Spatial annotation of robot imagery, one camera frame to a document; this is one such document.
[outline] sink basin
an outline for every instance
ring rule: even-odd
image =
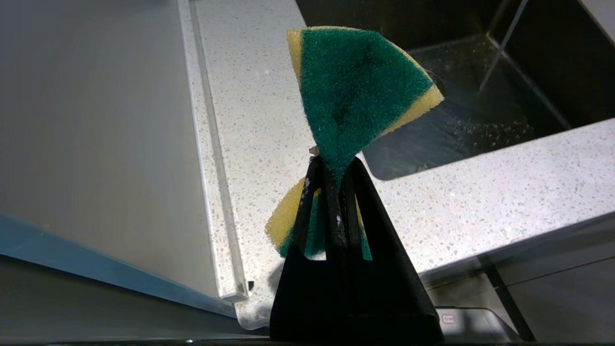
[[[297,0],[306,24],[379,31],[446,100],[363,151],[390,180],[615,115],[615,46],[577,0]]]

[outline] countertop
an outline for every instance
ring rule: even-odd
[[[269,321],[284,262],[264,225],[314,145],[285,37],[304,22],[293,0],[191,5],[180,1],[216,282],[222,298],[248,297],[235,306],[253,329]],[[615,119],[372,179],[424,272],[615,211],[613,138]]]

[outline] sponge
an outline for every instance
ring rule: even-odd
[[[444,98],[406,52],[380,34],[317,26],[289,30],[290,56],[307,121],[338,188],[354,156],[378,137],[418,118]],[[266,233],[284,257],[301,199],[300,180],[280,202]],[[371,259],[359,212],[363,258]],[[323,250],[327,226],[314,196],[306,255]]]

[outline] speckled countertop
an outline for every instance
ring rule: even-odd
[[[314,145],[285,38],[304,22],[294,0],[197,0],[192,21],[186,11],[187,1],[186,59],[218,289],[240,300],[254,281],[236,312],[241,325],[257,328],[268,323],[283,264],[264,225],[305,174]],[[614,139],[612,119],[400,179],[372,179],[424,272],[615,211]]]

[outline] stainless steel sink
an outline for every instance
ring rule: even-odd
[[[363,153],[390,180],[615,116],[615,46],[577,0],[297,0],[308,26],[376,30],[446,100]],[[479,85],[511,27],[502,58]]]

